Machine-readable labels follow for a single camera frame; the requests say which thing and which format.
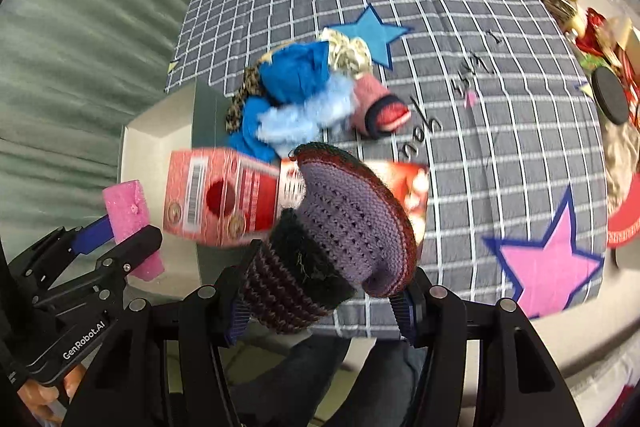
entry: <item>curtain fold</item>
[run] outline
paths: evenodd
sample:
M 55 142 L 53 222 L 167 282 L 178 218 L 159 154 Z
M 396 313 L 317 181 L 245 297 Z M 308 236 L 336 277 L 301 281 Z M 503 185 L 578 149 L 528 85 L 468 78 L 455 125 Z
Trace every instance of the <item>curtain fold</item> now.
M 105 214 L 120 134 L 163 94 L 189 0 L 3 0 L 0 237 L 9 259 Z M 92 268 L 80 256 L 66 273 Z

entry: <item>pile of clothing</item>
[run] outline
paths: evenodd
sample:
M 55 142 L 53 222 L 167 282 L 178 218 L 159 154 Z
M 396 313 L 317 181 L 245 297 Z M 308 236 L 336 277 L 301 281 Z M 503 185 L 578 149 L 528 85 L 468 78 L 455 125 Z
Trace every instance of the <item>pile of clothing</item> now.
M 355 127 L 374 139 L 411 118 L 373 75 L 361 38 L 325 28 L 314 42 L 287 42 L 244 70 L 226 115 L 229 146 L 264 162 L 285 158 L 322 130 Z

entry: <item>black lid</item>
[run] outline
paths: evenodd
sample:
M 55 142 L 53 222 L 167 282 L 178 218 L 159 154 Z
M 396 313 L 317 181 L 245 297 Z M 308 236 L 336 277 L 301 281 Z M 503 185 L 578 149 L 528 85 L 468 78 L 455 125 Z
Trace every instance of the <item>black lid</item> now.
M 616 74 L 604 66 L 591 73 L 593 96 L 604 115 L 615 125 L 622 125 L 629 118 L 629 105 L 625 90 Z

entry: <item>star pattern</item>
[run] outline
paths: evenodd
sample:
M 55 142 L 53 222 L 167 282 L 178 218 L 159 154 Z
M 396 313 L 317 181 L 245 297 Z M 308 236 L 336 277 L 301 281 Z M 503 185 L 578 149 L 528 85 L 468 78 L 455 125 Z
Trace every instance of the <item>star pattern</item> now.
M 411 31 L 404 26 L 383 23 L 371 4 L 360 14 L 356 22 L 338 24 L 329 28 L 339 31 L 350 39 L 360 37 L 367 43 L 371 60 L 389 70 L 393 69 L 389 44 Z
M 484 238 L 513 283 L 513 296 L 527 317 L 567 308 L 603 266 L 604 258 L 575 245 L 575 211 L 568 187 L 541 241 Z

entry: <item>human hand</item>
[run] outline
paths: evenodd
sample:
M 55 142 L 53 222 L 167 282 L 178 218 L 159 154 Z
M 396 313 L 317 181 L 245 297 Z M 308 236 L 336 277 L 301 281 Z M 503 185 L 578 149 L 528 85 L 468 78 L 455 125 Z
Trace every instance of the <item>human hand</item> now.
M 76 365 L 63 380 L 65 392 L 69 399 L 73 398 L 76 394 L 85 372 L 86 369 L 82 364 Z M 20 396 L 20 399 L 32 414 L 43 420 L 52 421 L 57 424 L 62 423 L 62 418 L 56 416 L 49 405 L 55 402 L 59 395 L 60 393 L 57 388 L 44 387 L 35 380 L 27 380 L 18 391 L 18 396 Z

